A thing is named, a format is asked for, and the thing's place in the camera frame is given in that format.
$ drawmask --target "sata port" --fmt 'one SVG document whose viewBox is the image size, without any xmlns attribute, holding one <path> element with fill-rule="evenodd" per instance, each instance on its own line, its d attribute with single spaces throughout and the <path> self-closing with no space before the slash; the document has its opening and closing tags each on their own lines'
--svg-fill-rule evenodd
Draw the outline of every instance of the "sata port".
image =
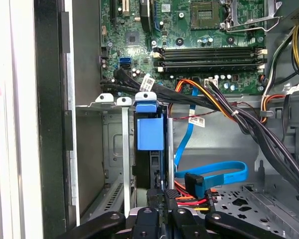
<svg viewBox="0 0 299 239">
<path fill-rule="evenodd" d="M 123 69 L 130 69 L 131 68 L 131 64 L 129 63 L 121 63 L 120 64 L 120 67 L 122 67 Z"/>
<path fill-rule="evenodd" d="M 120 65 L 124 64 L 124 63 L 131 64 L 132 63 L 132 58 L 131 57 L 121 57 L 120 58 Z"/>
</svg>

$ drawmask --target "white plastic clip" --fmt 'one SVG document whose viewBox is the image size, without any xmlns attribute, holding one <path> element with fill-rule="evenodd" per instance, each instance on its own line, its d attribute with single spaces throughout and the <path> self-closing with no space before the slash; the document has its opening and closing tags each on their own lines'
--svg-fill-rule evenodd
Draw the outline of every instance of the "white plastic clip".
<svg viewBox="0 0 299 239">
<path fill-rule="evenodd" d="M 238 114 L 239 112 L 238 111 L 234 111 L 232 114 L 231 114 L 231 116 L 233 117 L 233 116 L 235 116 L 236 114 Z"/>
</svg>

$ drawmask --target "chip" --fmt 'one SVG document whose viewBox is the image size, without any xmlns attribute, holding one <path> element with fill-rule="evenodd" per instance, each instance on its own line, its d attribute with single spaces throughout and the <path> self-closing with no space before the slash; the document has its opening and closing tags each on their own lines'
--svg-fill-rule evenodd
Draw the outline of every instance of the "chip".
<svg viewBox="0 0 299 239">
<path fill-rule="evenodd" d="M 219 3 L 192 1 L 190 6 L 191 30 L 219 28 Z"/>
<path fill-rule="evenodd" d="M 138 31 L 125 32 L 125 46 L 140 46 L 140 33 Z"/>
</svg>

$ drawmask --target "green circuit board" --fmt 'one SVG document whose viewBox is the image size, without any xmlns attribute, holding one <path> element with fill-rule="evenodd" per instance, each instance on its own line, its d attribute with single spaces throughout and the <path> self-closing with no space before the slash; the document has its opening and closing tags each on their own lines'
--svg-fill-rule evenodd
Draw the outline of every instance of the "green circuit board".
<svg viewBox="0 0 299 239">
<path fill-rule="evenodd" d="M 253 31 L 250 37 L 248 32 L 226 33 L 219 29 L 219 23 L 223 21 L 223 9 L 217 0 L 195 0 L 195 2 L 213 2 L 213 13 L 206 9 L 197 11 L 195 5 L 190 0 L 153 0 L 155 7 L 154 23 L 164 22 L 163 29 L 154 29 L 152 34 L 145 33 L 140 22 L 140 0 L 129 0 L 129 13 L 117 14 L 116 25 L 113 25 L 110 11 L 112 0 L 101 0 L 102 9 L 102 46 L 109 48 L 109 59 L 107 68 L 103 69 L 104 78 L 112 79 L 113 71 L 119 67 L 120 57 L 131 57 L 132 67 L 140 70 L 141 75 L 137 75 L 135 80 L 142 82 L 144 74 L 150 74 L 156 83 L 174 89 L 179 78 L 189 77 L 188 74 L 166 74 L 159 73 L 153 67 L 152 42 L 156 46 L 166 49 L 178 48 L 216 48 L 216 47 L 244 47 L 244 46 L 265 46 L 265 34 L 262 30 Z M 117 8 L 122 8 L 122 1 L 117 1 Z M 193 21 L 192 14 L 198 14 L 197 20 Z M 256 19 L 264 16 L 264 0 L 238 0 L 237 16 L 240 23 L 248 19 Z M 129 42 L 129 36 L 133 36 L 133 42 Z M 178 46 L 177 40 L 183 39 L 183 45 Z M 203 39 L 212 38 L 213 42 L 202 45 Z M 239 72 L 233 74 L 235 80 L 229 73 L 195 73 L 202 79 L 214 75 L 226 76 L 225 79 L 218 80 L 218 87 L 223 93 L 234 94 L 258 94 L 261 93 L 259 83 L 260 72 Z M 190 87 L 183 89 L 185 93 L 191 92 Z"/>
</svg>

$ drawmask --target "motherboard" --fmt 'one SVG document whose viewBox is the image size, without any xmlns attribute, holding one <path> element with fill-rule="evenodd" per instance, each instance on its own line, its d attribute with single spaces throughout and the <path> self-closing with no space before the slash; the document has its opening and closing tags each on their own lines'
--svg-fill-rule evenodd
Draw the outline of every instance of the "motherboard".
<svg viewBox="0 0 299 239">
<path fill-rule="evenodd" d="M 102 75 L 122 67 L 174 89 L 182 78 L 213 82 L 225 94 L 260 94 L 265 34 L 227 31 L 230 0 L 101 0 Z M 264 0 L 237 0 L 239 23 L 264 16 Z M 188 86 L 184 93 L 191 92 Z"/>
</svg>

